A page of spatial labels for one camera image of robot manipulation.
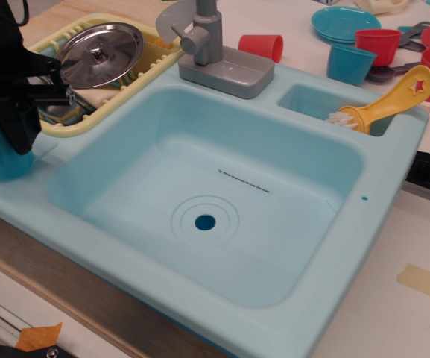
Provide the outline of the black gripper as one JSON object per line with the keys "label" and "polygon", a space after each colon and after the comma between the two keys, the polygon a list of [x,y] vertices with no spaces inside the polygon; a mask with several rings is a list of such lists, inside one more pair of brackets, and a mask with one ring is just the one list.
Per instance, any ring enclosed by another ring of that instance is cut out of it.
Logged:
{"label": "black gripper", "polygon": [[0,126],[16,153],[26,155],[41,131],[39,111],[32,104],[69,105],[72,88],[63,82],[61,63],[24,47],[20,28],[29,21],[29,6],[22,3],[23,15],[16,19],[7,1],[0,1]]}

